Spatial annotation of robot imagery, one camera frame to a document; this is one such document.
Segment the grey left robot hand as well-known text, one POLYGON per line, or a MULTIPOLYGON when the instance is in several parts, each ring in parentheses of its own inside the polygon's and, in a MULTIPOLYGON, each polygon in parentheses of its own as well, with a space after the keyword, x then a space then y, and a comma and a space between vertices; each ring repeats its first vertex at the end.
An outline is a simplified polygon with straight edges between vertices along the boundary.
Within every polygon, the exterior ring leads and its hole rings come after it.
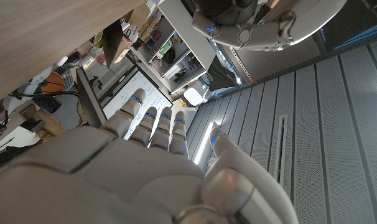
POLYGON ((258 24, 249 22, 259 1, 197 1, 192 27, 232 49, 280 51, 302 42, 345 5, 346 0, 278 1, 258 24))

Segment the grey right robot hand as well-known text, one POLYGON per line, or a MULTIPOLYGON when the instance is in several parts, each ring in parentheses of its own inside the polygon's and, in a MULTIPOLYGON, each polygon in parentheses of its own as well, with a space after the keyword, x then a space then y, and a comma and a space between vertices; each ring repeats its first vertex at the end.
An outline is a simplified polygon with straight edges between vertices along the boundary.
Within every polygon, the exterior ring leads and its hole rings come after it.
POLYGON ((0 223, 297 223, 266 169, 224 132, 204 173, 189 159, 183 112, 149 108, 136 90, 101 127, 82 126, 0 169, 0 223))

